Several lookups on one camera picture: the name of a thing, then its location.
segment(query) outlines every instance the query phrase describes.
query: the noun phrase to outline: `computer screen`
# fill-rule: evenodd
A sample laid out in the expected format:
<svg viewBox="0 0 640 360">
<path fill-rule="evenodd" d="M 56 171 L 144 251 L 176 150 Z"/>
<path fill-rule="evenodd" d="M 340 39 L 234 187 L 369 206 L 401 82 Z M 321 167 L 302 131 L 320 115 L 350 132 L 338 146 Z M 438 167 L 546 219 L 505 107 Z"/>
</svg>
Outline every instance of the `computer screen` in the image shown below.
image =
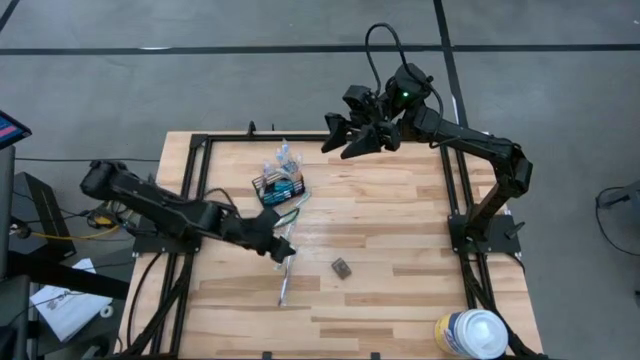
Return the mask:
<svg viewBox="0 0 640 360">
<path fill-rule="evenodd" d="M 31 135 L 28 127 L 0 111 L 0 150 Z"/>
</svg>

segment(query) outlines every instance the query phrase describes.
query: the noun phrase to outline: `concrete floor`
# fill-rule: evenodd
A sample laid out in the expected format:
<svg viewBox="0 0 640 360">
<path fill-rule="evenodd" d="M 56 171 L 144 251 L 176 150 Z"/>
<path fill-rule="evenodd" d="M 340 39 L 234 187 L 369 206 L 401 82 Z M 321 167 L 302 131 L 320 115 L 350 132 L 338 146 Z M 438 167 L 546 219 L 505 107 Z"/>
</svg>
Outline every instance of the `concrete floor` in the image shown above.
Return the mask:
<svg viewBox="0 0 640 360">
<path fill-rule="evenodd" d="M 0 0 L 0 12 L 9 0 Z M 454 45 L 640 43 L 640 3 L 445 0 Z M 21 0 L 0 33 L 7 48 L 361 44 L 376 21 L 405 43 L 438 44 L 431 1 Z M 374 38 L 388 41 L 380 32 Z M 443 56 L 407 54 L 453 105 Z M 383 78 L 396 54 L 374 54 Z M 510 202 L 545 352 L 630 359 L 638 353 L 633 297 L 640 260 L 598 232 L 600 189 L 640 179 L 640 51 L 455 53 L 471 127 L 522 144 L 534 163 L 529 194 Z M 170 130 L 324 129 L 352 83 L 373 85 L 364 54 L 0 56 L 0 108 L 34 136 L 18 156 L 158 158 Z M 78 188 L 86 163 L 19 162 L 62 207 L 96 203 Z M 131 164 L 140 174 L 154 164 Z M 603 213 L 611 238 L 640 252 L 623 204 Z M 83 221 L 71 222 L 84 233 Z M 126 243 L 77 244 L 88 256 Z"/>
</svg>

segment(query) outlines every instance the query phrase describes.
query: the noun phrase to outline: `small black basket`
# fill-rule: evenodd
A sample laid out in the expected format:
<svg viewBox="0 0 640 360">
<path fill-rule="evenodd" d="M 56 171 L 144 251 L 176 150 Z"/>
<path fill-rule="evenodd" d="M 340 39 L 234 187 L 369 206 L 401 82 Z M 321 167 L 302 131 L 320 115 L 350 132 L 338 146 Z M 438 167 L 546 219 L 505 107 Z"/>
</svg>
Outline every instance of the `small black basket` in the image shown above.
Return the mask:
<svg viewBox="0 0 640 360">
<path fill-rule="evenodd" d="M 260 196 L 260 189 L 262 188 L 263 181 L 263 177 L 260 176 L 253 179 L 251 183 L 253 183 L 256 195 L 264 207 L 280 205 L 289 199 L 304 194 L 305 192 L 304 178 L 302 176 L 300 176 L 300 180 L 291 181 L 282 174 L 274 173 L 267 177 L 267 185 L 264 189 L 264 195 Z"/>
</svg>

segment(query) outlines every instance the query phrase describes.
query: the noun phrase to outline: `paper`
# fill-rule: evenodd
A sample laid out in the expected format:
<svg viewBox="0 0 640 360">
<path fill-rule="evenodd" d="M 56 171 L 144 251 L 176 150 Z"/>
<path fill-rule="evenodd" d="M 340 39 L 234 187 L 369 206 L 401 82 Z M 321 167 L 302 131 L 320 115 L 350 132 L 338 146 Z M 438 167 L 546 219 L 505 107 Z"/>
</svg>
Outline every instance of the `paper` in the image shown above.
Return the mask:
<svg viewBox="0 0 640 360">
<path fill-rule="evenodd" d="M 91 259 L 82 259 L 73 266 L 96 273 Z M 47 285 L 31 296 L 51 330 L 61 342 L 65 342 L 82 329 L 102 308 L 111 304 L 113 299 L 104 296 L 81 294 L 65 288 Z"/>
</svg>

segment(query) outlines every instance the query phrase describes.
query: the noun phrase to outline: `wooden tabletop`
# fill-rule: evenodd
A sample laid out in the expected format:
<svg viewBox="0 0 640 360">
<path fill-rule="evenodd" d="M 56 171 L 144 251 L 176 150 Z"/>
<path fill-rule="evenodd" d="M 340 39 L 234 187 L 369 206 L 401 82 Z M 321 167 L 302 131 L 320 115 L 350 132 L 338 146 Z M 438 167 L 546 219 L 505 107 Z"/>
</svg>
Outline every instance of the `wooden tabletop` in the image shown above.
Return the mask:
<svg viewBox="0 0 640 360">
<path fill-rule="evenodd" d="M 158 183 L 176 193 L 190 137 L 189 132 L 169 133 L 162 153 Z M 371 352 L 383 358 L 447 357 L 435 344 L 434 323 L 465 310 L 466 302 L 459 260 L 450 248 L 439 151 L 407 142 L 395 153 L 341 160 L 340 150 L 322 154 L 318 142 L 289 144 L 293 153 L 303 154 L 312 196 L 292 235 L 300 248 L 288 306 L 277 306 L 282 270 L 274 270 L 268 257 L 204 239 L 195 257 L 180 358 L 259 357 L 263 351 L 272 351 L 275 358 L 368 358 Z M 241 215 L 258 214 L 261 206 L 251 180 L 278 145 L 215 143 L 207 188 L 225 188 Z M 472 156 L 467 156 L 467 167 L 478 200 L 495 182 L 493 170 Z M 287 211 L 287 206 L 292 205 L 277 210 Z M 136 261 L 125 314 L 152 257 Z M 353 271 L 345 280 L 331 268 L 340 257 Z M 134 338 L 157 308 L 166 258 L 158 260 L 143 284 Z M 522 269 L 503 255 L 489 256 L 489 268 L 499 310 L 526 345 L 542 351 Z M 165 351 L 172 325 L 173 312 L 165 326 Z"/>
</svg>

